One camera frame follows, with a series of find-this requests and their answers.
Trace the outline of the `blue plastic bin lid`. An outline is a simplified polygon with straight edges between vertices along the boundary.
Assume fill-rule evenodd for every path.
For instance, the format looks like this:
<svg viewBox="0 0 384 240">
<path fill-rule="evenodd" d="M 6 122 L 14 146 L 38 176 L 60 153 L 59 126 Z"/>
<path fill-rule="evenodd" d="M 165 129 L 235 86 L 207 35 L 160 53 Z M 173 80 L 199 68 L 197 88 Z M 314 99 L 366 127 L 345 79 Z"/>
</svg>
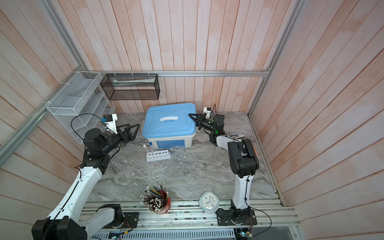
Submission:
<svg viewBox="0 0 384 240">
<path fill-rule="evenodd" d="M 143 136 L 146 139 L 189 136 L 196 124 L 189 114 L 196 113 L 193 103 L 156 106 L 148 109 Z"/>
</svg>

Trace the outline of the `white plastic storage bin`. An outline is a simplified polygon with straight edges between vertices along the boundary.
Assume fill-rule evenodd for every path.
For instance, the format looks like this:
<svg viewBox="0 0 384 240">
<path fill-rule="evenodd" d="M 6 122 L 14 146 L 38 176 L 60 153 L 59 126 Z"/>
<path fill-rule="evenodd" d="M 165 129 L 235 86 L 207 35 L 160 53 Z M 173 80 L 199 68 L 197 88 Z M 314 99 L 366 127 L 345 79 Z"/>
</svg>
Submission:
<svg viewBox="0 0 384 240">
<path fill-rule="evenodd" d="M 158 123 L 146 120 L 142 134 L 155 149 L 190 148 L 196 127 L 192 125 L 188 131 L 182 131 L 179 126 L 160 127 Z"/>
</svg>

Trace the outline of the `blue capped test tube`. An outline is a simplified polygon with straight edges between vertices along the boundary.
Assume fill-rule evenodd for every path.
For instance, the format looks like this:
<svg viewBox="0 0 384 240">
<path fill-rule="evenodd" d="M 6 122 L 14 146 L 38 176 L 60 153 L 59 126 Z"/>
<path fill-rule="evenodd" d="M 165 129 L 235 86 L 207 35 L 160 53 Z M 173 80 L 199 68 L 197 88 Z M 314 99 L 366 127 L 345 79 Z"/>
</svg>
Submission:
<svg viewBox="0 0 384 240">
<path fill-rule="evenodd" d="M 152 142 L 150 142 L 151 155 L 154 155 L 154 148 Z"/>
</svg>

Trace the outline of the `white test tube rack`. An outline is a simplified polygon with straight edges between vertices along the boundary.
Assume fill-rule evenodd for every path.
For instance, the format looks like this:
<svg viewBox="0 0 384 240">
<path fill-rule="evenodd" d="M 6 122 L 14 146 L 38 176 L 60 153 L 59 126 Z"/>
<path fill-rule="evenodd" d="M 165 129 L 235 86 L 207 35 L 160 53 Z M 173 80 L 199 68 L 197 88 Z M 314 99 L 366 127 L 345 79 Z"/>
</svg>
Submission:
<svg viewBox="0 0 384 240">
<path fill-rule="evenodd" d="M 146 155 L 146 160 L 148 163 L 169 160 L 170 158 L 171 158 L 171 153 L 169 152 L 169 150 L 149 152 Z"/>
</svg>

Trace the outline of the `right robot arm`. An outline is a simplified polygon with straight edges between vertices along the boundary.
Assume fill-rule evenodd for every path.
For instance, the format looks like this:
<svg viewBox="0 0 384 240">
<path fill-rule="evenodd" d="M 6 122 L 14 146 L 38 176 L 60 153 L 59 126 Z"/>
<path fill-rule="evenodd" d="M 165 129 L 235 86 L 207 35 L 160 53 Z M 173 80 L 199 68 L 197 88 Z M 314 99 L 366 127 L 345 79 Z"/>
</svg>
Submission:
<svg viewBox="0 0 384 240">
<path fill-rule="evenodd" d="M 252 141 L 227 135 L 224 131 L 224 115 L 216 114 L 211 119 L 207 118 L 206 113 L 189 114 L 189 117 L 199 130 L 208 131 L 212 144 L 228 150 L 230 167 L 235 174 L 235 192 L 230 210 L 227 212 L 236 224 L 249 220 L 251 218 L 251 183 L 260 166 Z"/>
</svg>

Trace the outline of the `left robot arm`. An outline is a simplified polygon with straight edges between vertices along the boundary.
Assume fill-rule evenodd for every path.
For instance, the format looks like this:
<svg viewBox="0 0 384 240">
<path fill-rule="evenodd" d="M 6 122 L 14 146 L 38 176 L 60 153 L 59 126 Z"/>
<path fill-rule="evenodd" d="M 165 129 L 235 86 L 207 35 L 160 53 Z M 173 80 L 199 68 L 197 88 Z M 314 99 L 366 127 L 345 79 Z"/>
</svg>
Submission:
<svg viewBox="0 0 384 240">
<path fill-rule="evenodd" d="M 80 221 L 82 209 L 96 183 L 101 179 L 110 163 L 113 150 L 133 141 L 139 124 L 125 124 L 121 130 L 103 133 L 93 128 L 85 133 L 85 153 L 79 172 L 73 184 L 44 220 L 38 220 L 32 227 L 35 240 L 88 240 L 105 226 L 119 229 L 125 223 L 125 216 L 119 204 L 106 204 L 84 221 Z"/>
</svg>

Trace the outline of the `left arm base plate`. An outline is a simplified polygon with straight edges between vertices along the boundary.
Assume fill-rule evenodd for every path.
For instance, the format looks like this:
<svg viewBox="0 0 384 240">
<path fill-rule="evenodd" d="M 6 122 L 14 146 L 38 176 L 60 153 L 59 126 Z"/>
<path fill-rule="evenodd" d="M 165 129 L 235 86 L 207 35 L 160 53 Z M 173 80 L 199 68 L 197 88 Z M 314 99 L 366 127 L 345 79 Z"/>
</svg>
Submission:
<svg viewBox="0 0 384 240">
<path fill-rule="evenodd" d="M 124 221 L 122 229 L 135 229 L 138 226 L 139 212 L 123 212 Z"/>
</svg>

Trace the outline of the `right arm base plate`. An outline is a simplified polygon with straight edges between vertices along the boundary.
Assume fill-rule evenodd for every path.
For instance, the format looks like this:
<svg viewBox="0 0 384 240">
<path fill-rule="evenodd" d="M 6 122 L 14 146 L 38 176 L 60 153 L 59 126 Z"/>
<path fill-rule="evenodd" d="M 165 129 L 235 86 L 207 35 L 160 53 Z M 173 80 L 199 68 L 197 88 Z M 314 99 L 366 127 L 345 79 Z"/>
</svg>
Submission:
<svg viewBox="0 0 384 240">
<path fill-rule="evenodd" d="M 216 215 L 219 226 L 256 226 L 258 224 L 255 212 L 251 209 L 239 211 L 218 209 Z"/>
</svg>

